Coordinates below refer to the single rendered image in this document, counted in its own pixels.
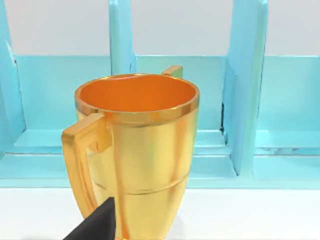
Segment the light blue rack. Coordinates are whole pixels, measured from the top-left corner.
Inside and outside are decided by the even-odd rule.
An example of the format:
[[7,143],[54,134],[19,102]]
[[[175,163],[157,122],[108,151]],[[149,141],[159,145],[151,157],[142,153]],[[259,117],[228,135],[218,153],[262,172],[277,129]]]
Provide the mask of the light blue rack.
[[320,52],[268,55],[268,0],[0,0],[0,187],[69,185],[74,91],[183,66],[200,89],[192,189],[320,190]]

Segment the gold trophy cup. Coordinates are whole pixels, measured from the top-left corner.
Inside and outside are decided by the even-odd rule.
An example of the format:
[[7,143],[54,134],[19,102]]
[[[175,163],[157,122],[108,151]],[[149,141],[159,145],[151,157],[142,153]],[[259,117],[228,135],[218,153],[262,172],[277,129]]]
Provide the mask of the gold trophy cup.
[[111,204],[108,237],[165,240],[194,153],[200,90],[183,67],[97,78],[74,93],[77,121],[61,135],[68,180],[87,219]]

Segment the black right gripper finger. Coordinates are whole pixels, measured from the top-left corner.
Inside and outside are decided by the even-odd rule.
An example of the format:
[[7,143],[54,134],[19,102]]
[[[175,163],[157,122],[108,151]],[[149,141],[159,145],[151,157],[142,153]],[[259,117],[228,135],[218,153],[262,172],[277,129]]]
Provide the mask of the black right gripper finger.
[[115,240],[115,202],[109,197],[63,240]]

